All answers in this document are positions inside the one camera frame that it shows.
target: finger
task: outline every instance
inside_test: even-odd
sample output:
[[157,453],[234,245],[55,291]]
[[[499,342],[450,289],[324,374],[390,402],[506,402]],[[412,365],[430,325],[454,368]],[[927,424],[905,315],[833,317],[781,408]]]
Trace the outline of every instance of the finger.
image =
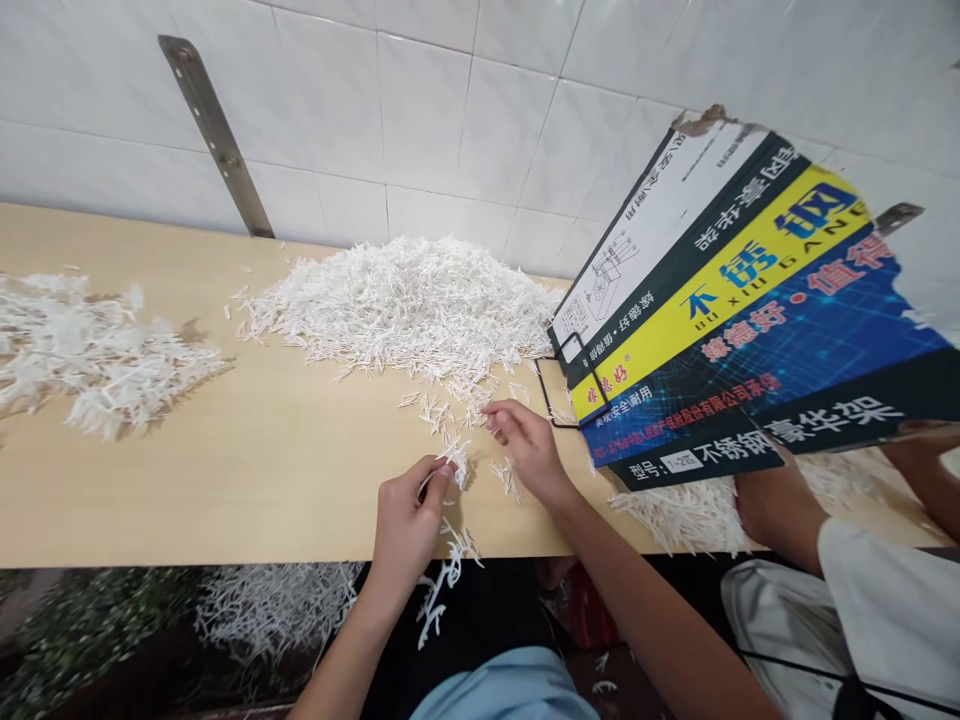
[[900,423],[897,430],[900,432],[919,432],[920,430],[930,430],[932,428],[943,427],[947,423],[942,420],[907,420]]
[[431,480],[436,476],[436,473],[444,468],[450,470],[449,477],[453,477],[453,474],[457,471],[457,464],[442,455],[434,460],[430,472],[427,473],[427,476],[420,481],[420,484],[417,485],[417,502],[422,503],[423,499],[426,497],[426,488],[431,484]]
[[508,400],[494,400],[480,412],[482,412],[484,415],[495,417],[501,411],[510,413],[517,424],[524,430],[524,432],[529,432],[536,426],[538,422],[543,422],[544,420],[526,405],[521,402],[517,402],[512,398]]
[[427,486],[427,496],[423,499],[423,507],[429,507],[438,513],[443,512],[443,496],[447,492],[447,486],[450,484],[450,478],[455,472],[453,463],[444,465],[433,475],[430,484]]
[[500,430],[500,437],[503,438],[502,445],[515,440],[526,440],[526,436],[514,419],[513,414],[506,410],[499,410],[494,417],[496,418],[497,428]]
[[491,415],[487,418],[487,430],[490,431],[490,434],[493,438],[500,443],[501,445],[507,444],[507,437],[503,434],[503,430],[497,425],[497,416]]
[[424,455],[422,458],[417,460],[409,470],[407,470],[403,475],[401,475],[398,480],[402,480],[404,484],[420,486],[426,478],[427,475],[432,473],[434,470],[438,470],[447,462],[445,457],[437,457],[436,455]]

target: stainless steel bracket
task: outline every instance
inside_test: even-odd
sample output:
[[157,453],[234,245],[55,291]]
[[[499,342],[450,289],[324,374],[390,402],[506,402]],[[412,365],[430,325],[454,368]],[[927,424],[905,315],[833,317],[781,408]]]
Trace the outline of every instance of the stainless steel bracket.
[[247,231],[257,237],[274,237],[270,220],[230,131],[227,116],[223,114],[200,53],[193,43],[183,38],[159,35],[157,41]]
[[921,215],[923,208],[919,205],[897,203],[880,213],[873,222],[877,226],[877,232],[887,237]]

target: wall tile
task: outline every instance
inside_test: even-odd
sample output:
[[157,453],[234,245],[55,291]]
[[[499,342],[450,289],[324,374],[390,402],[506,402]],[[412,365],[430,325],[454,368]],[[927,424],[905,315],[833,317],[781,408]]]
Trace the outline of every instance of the wall tile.
[[960,55],[958,23],[957,4],[948,0],[793,3],[752,90],[750,116],[960,177],[960,71],[950,67]]
[[479,0],[377,0],[377,28],[471,52]]
[[167,1],[179,34],[203,58],[244,158],[310,169],[273,10],[235,0]]
[[957,198],[960,180],[893,162],[838,150],[823,166],[841,175],[863,196],[876,217],[898,202],[925,212],[887,238],[902,272],[894,288],[946,335],[960,328],[960,264],[957,263]]
[[158,34],[177,34],[149,0],[10,0],[0,16],[0,117],[203,150]]
[[577,218],[557,255],[557,277],[573,280],[600,242],[609,223]]
[[376,33],[285,10],[274,15],[313,169],[380,180]]
[[498,260],[515,213],[506,205],[393,186],[387,188],[387,201],[390,237],[436,239],[453,235],[485,247]]
[[387,182],[447,192],[457,176],[470,56],[377,37]]
[[605,155],[598,155],[599,170],[590,182],[578,214],[590,220],[612,222],[633,184],[660,147],[681,108],[640,98],[630,117],[612,139]]
[[699,110],[722,103],[732,117],[756,120],[749,110],[777,56],[790,5],[790,0],[691,0],[661,38],[665,47],[657,62],[634,68],[637,94]]
[[533,275],[559,276],[562,272],[560,251],[573,223],[571,217],[518,209],[503,251],[503,262]]
[[246,234],[210,155],[0,120],[0,199]]
[[269,0],[269,4],[348,25],[376,28],[376,0]]
[[836,148],[830,147],[829,145],[821,145],[820,143],[815,143],[811,140],[804,140],[803,138],[793,137],[791,135],[787,135],[786,133],[779,134],[793,143],[793,146],[797,149],[797,151],[815,165],[822,163],[827,159],[830,153],[836,150]]
[[474,52],[550,75],[559,75],[583,0],[482,0]]
[[383,185],[317,173],[328,245],[380,245],[387,233],[387,196]]
[[324,241],[326,225],[312,172],[256,162],[247,168],[278,240]]
[[474,58],[457,169],[457,194],[516,205],[556,78]]
[[634,104],[631,97],[561,80],[520,206],[575,216]]
[[563,77],[643,95],[643,78],[660,67],[667,39],[687,2],[585,0]]

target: wooden table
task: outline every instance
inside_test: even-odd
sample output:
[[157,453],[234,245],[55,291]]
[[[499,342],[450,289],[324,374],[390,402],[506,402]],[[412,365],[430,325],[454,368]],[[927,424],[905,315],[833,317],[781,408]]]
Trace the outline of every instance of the wooden table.
[[[193,323],[236,356],[234,369],[142,437],[107,443],[82,434],[63,422],[72,402],[64,397],[0,422],[0,566],[371,557],[377,487],[443,449],[417,407],[396,407],[423,386],[393,371],[334,383],[334,363],[306,366],[300,350],[276,338],[267,346],[238,342],[239,313],[228,321],[223,312],[243,285],[257,292],[283,277],[286,258],[321,258],[336,248],[281,248],[276,240],[7,204],[0,204],[0,224],[4,272],[75,272],[64,266],[76,265],[95,293],[139,283],[142,318]],[[559,372],[545,378],[551,397],[562,398]],[[545,413],[533,373],[519,368],[515,379],[530,388],[533,409]],[[506,386],[498,397],[507,396]],[[591,476],[580,434],[556,437],[590,502],[638,550],[662,552],[636,520],[607,508],[613,488]],[[478,472],[462,501],[447,509],[454,525],[469,528],[487,557],[568,554],[529,494],[519,506],[504,496],[488,468],[502,457],[500,446],[484,430],[471,439]],[[926,516],[905,486],[885,492],[886,506],[861,498],[836,514],[896,542],[945,542],[918,526]]]

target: product diagram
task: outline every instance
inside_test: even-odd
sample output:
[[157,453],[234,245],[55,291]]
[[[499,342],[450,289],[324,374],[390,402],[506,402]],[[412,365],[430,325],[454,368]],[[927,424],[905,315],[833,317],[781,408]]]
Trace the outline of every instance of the product diagram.
[[613,303],[613,296],[620,284],[620,265],[639,252],[636,242],[621,230],[607,246],[597,253],[590,269],[596,279],[587,293],[587,307],[595,320],[605,320]]

